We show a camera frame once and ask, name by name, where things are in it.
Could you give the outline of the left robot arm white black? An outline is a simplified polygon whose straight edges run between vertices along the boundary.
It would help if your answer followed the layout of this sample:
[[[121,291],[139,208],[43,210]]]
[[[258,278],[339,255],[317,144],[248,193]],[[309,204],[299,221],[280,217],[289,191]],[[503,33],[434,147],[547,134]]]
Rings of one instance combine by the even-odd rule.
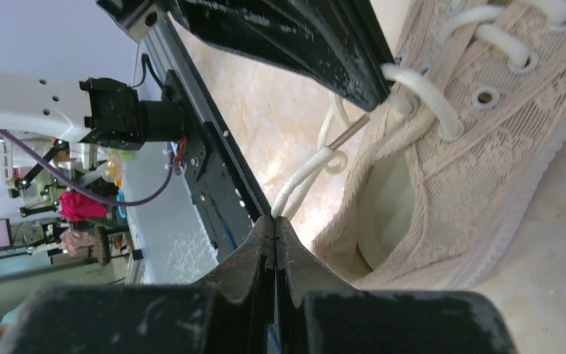
[[[394,56],[369,1],[100,1],[99,7],[135,41],[171,15],[214,48],[308,77],[365,111],[391,90],[380,67]],[[140,100],[113,79],[0,72],[0,134],[28,131],[138,150],[180,139],[194,115],[177,99]]]

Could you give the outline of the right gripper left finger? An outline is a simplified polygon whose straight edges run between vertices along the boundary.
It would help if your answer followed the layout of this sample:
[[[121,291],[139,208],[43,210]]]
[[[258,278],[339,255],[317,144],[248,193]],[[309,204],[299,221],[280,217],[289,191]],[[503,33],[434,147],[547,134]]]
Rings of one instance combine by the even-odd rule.
[[[275,223],[189,285],[53,285],[21,305],[0,353],[266,353]]]

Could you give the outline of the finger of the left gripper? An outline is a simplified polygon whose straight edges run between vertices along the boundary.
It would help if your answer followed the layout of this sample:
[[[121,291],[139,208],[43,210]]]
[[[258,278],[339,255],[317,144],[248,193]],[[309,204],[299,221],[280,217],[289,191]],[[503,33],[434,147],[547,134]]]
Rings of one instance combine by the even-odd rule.
[[[391,93],[394,57],[371,2],[171,1],[170,14],[203,42],[308,77],[364,111]]]

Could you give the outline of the white shoelace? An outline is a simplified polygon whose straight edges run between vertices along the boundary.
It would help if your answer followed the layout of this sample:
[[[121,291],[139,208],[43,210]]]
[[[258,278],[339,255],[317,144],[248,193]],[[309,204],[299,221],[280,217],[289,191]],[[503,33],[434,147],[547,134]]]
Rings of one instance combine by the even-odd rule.
[[[551,31],[566,31],[566,1],[530,1],[529,4],[543,12]],[[452,15],[435,37],[432,47],[440,48],[457,29],[474,24],[477,27],[475,37],[503,52],[511,71],[526,73],[533,70],[538,64],[536,53],[494,24],[505,9],[504,6],[485,4]],[[464,124],[456,110],[439,88],[422,73],[390,63],[384,63],[381,70],[386,80],[412,91],[435,114],[439,120],[439,136],[444,141],[451,142],[463,135]],[[370,120],[370,116],[364,114],[351,122],[343,109],[342,100],[334,94],[330,100],[330,109],[318,135],[318,150],[284,183],[271,207],[271,215],[275,218],[291,218],[297,213],[309,189],[332,160],[336,160],[337,165],[329,169],[330,173],[339,173],[346,167],[347,157],[340,152],[340,146]]]

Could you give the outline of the beige lace sneaker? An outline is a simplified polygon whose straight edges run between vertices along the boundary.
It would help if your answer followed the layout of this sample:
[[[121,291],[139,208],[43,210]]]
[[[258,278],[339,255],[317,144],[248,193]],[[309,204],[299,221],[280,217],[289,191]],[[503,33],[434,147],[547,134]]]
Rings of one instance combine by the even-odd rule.
[[[471,288],[508,248],[543,173],[566,142],[566,31],[553,32],[530,1],[411,1],[396,53],[436,85],[464,124],[454,141],[397,84],[376,110],[340,209],[314,255],[363,289]],[[536,53],[515,73],[476,25],[432,44],[463,10],[504,6],[495,26]]]

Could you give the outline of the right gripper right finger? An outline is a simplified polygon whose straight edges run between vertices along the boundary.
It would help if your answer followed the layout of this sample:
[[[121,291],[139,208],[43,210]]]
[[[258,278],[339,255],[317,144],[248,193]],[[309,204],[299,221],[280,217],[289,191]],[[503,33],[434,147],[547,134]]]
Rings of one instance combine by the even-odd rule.
[[[331,272],[277,218],[284,353],[515,353],[499,310],[471,291],[361,291]]]

